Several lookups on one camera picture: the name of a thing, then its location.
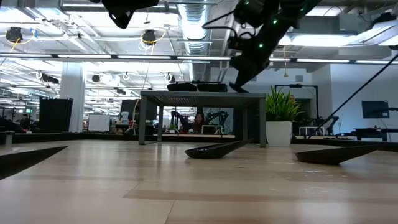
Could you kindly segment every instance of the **air duct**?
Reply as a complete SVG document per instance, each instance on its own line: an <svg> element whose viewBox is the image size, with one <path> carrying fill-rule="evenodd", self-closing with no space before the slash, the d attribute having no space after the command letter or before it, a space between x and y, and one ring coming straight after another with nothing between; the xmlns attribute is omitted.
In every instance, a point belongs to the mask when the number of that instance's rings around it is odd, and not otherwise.
<svg viewBox="0 0 398 224"><path fill-rule="evenodd" d="M181 15L181 28L184 39L209 39L209 30L202 29L202 25L208 21L210 7L197 0L198 4L179 4L178 11ZM208 44L202 42L186 42L185 50L188 55L208 55ZM206 72L206 64L190 64L191 80L203 80Z"/></svg>

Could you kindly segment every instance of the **gray table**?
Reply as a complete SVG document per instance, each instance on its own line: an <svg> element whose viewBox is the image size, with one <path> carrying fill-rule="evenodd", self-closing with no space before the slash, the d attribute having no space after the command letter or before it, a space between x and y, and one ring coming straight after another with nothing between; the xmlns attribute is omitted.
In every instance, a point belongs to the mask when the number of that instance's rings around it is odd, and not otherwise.
<svg viewBox="0 0 398 224"><path fill-rule="evenodd" d="M260 103L260 147L266 146L266 95L258 93L205 93L182 91L142 91L139 119L139 144L145 144L147 101L159 106L157 140L162 140L163 108L165 106L194 106L208 108L242 108L243 139L248 139L248 105Z"/></svg>

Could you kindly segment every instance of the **ceiling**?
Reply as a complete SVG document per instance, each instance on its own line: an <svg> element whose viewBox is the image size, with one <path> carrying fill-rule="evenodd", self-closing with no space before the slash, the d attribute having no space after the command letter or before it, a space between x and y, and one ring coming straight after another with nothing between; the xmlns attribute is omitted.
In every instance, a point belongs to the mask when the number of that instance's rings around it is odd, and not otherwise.
<svg viewBox="0 0 398 224"><path fill-rule="evenodd" d="M171 13L161 12L136 12L127 29L119 29L109 18L108 13L99 7L89 7L81 9L80 7L32 7L21 8L12 5L11 0L3 1L0 8L0 52L14 53L44 53L44 54L154 54L154 55L185 55L185 48L181 18L174 14L177 8L176 2L169 1ZM214 19L234 9L236 1L207 1L210 4L209 19ZM89 1L76 1L73 3L89 4ZM391 8L396 3L395 0L370 0L370 1L322 1L313 11L307 14L306 19L315 18L317 21L337 22L338 27L357 27L353 30L357 33L364 31L369 25L367 19L372 19L371 12L382 11L382 9ZM358 16L359 12L368 12ZM322 30L323 35L326 32L325 27L314 27L310 22L303 21L303 32L315 32ZM238 33L253 32L253 28L247 26L240 28L233 23L232 17L224 18L215 23L215 25L225 26L232 24ZM5 33L10 27L21 27L23 35L22 45L13 48L13 44L5 38ZM155 30L155 36L160 39L153 46L144 45L141 35L145 30ZM208 43L208 55L230 56L236 52L225 49L227 30L212 30ZM297 58L350 58L359 55L362 58L380 59L386 57L387 47L383 50L374 50L356 47L350 50L342 50L341 47L308 47L298 45L285 45L277 48L273 54L274 57L297 57ZM61 80L62 77L61 61L38 61L21 60L9 58L4 61L0 68L0 85L24 85L24 86L45 86L38 79L38 71L51 75ZM148 63L141 62L84 62L83 65L88 74L88 87L86 95L89 101L101 99L104 104L111 103L111 106L118 106L118 98L138 97L140 88L163 89L168 84L168 74L173 75L176 80L190 80L189 63ZM273 69L284 67L284 63L275 63ZM288 68L307 68L313 67L311 64L288 64ZM95 87L109 85L109 82L94 83L91 81L93 75L111 76L118 80L121 87L137 87L136 90L127 92L126 95L117 94L114 90L99 90ZM2 88L3 97L22 96L27 98L37 98L37 96L57 97L59 86L51 85L51 88L21 88L15 91L10 88Z"/></svg>

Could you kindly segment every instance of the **white planter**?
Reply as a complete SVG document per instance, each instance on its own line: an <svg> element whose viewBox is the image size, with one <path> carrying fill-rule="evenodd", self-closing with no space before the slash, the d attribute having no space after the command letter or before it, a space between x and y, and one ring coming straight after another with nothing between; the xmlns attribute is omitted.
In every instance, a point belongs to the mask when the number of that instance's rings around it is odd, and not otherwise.
<svg viewBox="0 0 398 224"><path fill-rule="evenodd" d="M267 121L267 141L271 147L289 147L292 140L292 122Z"/></svg>

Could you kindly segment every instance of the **woman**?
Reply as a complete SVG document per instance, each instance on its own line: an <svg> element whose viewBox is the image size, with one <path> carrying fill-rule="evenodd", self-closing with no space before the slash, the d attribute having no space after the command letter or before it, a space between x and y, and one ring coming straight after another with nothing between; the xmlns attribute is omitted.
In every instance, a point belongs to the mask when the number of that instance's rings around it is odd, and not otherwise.
<svg viewBox="0 0 398 224"><path fill-rule="evenodd" d="M192 128L193 133L201 134L201 127L204 125L203 115L201 113L197 113L195 115L195 121L190 124L190 129Z"/></svg>

